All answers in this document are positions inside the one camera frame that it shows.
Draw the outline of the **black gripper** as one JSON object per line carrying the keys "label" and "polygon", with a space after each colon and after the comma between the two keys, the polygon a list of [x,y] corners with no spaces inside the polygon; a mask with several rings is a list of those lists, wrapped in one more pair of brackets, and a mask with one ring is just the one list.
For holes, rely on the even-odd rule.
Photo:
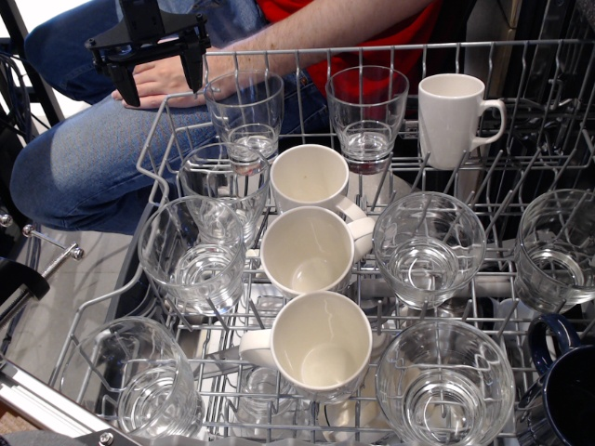
{"label": "black gripper", "polygon": [[211,47],[205,17],[172,13],[156,1],[121,1],[122,18],[111,29],[89,38],[85,47],[98,65],[107,65],[116,90],[133,107],[140,106],[132,71],[126,66],[180,56],[188,87],[203,86],[203,54]]}

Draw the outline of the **person's hairy forearm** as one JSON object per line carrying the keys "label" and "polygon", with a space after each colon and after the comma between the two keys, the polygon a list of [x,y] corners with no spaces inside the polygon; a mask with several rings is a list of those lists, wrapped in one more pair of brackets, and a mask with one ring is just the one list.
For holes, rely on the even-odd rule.
{"label": "person's hairy forearm", "polygon": [[362,44],[421,13],[431,1],[312,1],[289,17],[207,58],[209,74],[265,70],[285,75],[324,60],[325,48]]}

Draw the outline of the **person's bare hand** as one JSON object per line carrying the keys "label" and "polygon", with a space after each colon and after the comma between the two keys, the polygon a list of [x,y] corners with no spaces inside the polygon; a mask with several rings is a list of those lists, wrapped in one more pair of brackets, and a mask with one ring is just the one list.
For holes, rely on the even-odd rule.
{"label": "person's bare hand", "polygon": [[[232,57],[228,48],[208,50],[201,71],[201,80],[205,85],[208,80],[230,72],[233,68]],[[133,81],[139,95],[139,105],[134,106],[117,91],[111,98],[130,109],[157,109],[166,97],[173,108],[192,108],[203,106],[206,100],[203,94],[193,93],[182,68],[181,59],[172,57],[138,65],[133,70]]]}

